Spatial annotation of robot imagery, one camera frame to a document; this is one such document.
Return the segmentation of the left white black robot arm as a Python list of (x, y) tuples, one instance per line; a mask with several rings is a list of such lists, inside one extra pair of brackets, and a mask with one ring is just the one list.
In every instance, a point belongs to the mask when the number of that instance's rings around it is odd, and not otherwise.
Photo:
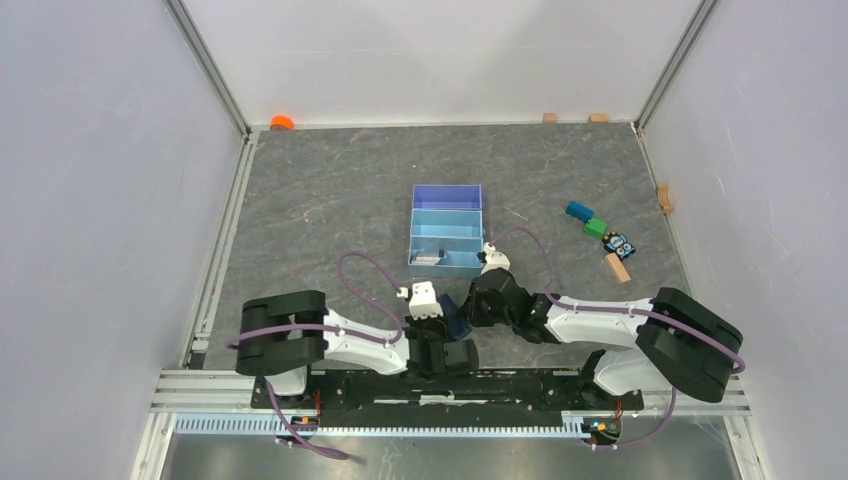
[(314, 381), (308, 370), (322, 360), (358, 365), (383, 376), (425, 380), (478, 369), (474, 342), (453, 335), (431, 283), (403, 287), (398, 295), (407, 301), (409, 314), (393, 330), (339, 314), (317, 290), (248, 301), (242, 308), (240, 333), (227, 342), (237, 353), (235, 370), (270, 380), (278, 397), (297, 408), (312, 399)]

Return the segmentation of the blue purple three-bin tray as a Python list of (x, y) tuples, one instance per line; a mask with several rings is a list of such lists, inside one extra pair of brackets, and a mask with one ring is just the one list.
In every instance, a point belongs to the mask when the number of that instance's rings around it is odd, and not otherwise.
[[(483, 250), (483, 189), (480, 184), (417, 184), (412, 190), (407, 265), (422, 278), (464, 278), (480, 275)], [(444, 250), (437, 265), (414, 265), (417, 252)]]

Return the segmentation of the blue card holder wallet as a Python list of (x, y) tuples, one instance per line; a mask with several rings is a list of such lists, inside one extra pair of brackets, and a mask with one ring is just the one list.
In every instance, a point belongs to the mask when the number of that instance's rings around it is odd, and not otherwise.
[(454, 340), (463, 340), (472, 333), (472, 328), (460, 315), (459, 307), (447, 293), (439, 295), (437, 301), (442, 308), (447, 329)]

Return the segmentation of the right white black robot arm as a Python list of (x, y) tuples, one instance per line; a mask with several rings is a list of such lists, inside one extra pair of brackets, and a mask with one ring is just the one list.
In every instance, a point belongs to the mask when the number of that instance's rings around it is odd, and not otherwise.
[(530, 343), (601, 345), (577, 382), (580, 400), (591, 408), (636, 390), (674, 389), (719, 403), (731, 376), (744, 368), (742, 333), (673, 287), (634, 301), (581, 301), (529, 293), (497, 268), (471, 283), (459, 312), (474, 328), (503, 324)]

